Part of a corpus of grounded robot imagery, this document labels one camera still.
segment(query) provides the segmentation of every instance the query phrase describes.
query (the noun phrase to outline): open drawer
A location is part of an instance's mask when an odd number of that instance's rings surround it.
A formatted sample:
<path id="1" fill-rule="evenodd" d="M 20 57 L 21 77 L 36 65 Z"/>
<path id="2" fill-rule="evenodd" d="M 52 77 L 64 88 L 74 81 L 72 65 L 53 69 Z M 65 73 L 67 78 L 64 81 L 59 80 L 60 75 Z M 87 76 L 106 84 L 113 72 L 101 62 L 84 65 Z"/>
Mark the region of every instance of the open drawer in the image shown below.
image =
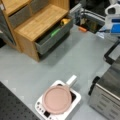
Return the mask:
<path id="1" fill-rule="evenodd" d="M 38 38 L 36 41 L 37 51 L 43 55 L 50 48 L 52 48 L 66 33 L 70 31 L 73 26 L 73 19 L 70 16 L 65 18 L 70 19 L 70 21 L 61 26 L 60 22 L 58 22 L 53 28 L 51 28 L 45 35 Z"/>

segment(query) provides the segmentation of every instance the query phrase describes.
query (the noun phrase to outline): wooden step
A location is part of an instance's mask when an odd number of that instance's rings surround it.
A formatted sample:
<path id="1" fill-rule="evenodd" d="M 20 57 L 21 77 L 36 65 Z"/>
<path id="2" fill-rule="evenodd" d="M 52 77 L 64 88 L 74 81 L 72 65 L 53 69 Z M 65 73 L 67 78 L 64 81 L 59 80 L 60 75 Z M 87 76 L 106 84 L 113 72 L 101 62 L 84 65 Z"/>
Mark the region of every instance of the wooden step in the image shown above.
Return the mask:
<path id="1" fill-rule="evenodd" d="M 6 8 L 5 13 L 10 16 L 20 8 L 24 7 L 29 3 L 29 0 L 3 0 L 4 6 Z"/>
<path id="2" fill-rule="evenodd" d="M 39 36 L 43 35 L 61 20 L 67 13 L 67 10 L 49 4 L 17 27 L 15 32 L 30 41 L 35 41 Z"/>

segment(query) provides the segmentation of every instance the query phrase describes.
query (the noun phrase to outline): wooden cabinet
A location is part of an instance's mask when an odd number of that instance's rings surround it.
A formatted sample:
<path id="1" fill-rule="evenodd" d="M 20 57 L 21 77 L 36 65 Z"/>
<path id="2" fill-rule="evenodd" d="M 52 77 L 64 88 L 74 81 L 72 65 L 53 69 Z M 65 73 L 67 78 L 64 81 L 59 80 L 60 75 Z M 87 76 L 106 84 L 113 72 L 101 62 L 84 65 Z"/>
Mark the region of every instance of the wooden cabinet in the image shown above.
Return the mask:
<path id="1" fill-rule="evenodd" d="M 73 25 L 68 16 L 69 0 L 2 0 L 9 29 L 15 39 L 16 49 L 36 61 L 45 54 Z M 63 18 L 69 22 L 60 27 Z"/>

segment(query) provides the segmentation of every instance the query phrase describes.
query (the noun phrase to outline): pink pan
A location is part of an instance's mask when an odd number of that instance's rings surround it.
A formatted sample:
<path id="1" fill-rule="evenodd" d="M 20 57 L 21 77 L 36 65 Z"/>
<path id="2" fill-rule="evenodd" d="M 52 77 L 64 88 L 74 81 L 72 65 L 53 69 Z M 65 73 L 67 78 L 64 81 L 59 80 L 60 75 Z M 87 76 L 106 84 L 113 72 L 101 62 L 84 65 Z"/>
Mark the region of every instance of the pink pan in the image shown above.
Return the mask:
<path id="1" fill-rule="evenodd" d="M 42 104 L 51 114 L 63 114 L 67 111 L 72 102 L 70 87 L 76 82 L 73 75 L 64 86 L 50 87 L 43 95 Z"/>

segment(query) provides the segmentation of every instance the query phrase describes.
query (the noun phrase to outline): gray drawer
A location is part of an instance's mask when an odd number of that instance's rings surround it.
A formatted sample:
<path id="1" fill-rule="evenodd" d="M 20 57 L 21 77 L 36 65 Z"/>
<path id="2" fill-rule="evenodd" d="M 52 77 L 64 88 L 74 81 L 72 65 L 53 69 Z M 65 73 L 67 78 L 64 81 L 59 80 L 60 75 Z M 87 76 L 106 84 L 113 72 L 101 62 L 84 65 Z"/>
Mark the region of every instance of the gray drawer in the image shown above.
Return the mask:
<path id="1" fill-rule="evenodd" d="M 32 13 L 35 14 L 40 9 L 44 8 L 48 4 L 48 0 L 32 0 L 30 3 Z"/>
<path id="2" fill-rule="evenodd" d="M 36 42 L 36 47 L 38 52 L 43 55 L 45 54 L 50 48 L 52 48 L 67 32 L 70 31 L 70 29 L 73 26 L 73 19 L 69 16 L 67 18 L 70 18 L 70 22 L 68 22 L 66 25 L 60 27 L 60 22 L 56 24 L 48 33 L 47 35 L 44 35 L 44 37 L 39 38 Z M 51 37 L 52 31 L 56 30 L 57 28 L 60 28 L 60 30 Z"/>
<path id="3" fill-rule="evenodd" d="M 6 23 L 5 17 L 3 15 L 3 12 L 1 9 L 0 9 L 0 31 L 2 31 L 2 32 L 0 32 L 1 39 L 8 41 L 15 45 L 15 41 L 14 41 L 13 36 L 8 28 L 8 25 Z"/>
<path id="4" fill-rule="evenodd" d="M 23 22 L 25 22 L 28 18 L 31 17 L 29 6 L 25 6 L 13 15 L 9 17 L 9 21 L 13 28 L 16 28 Z"/>

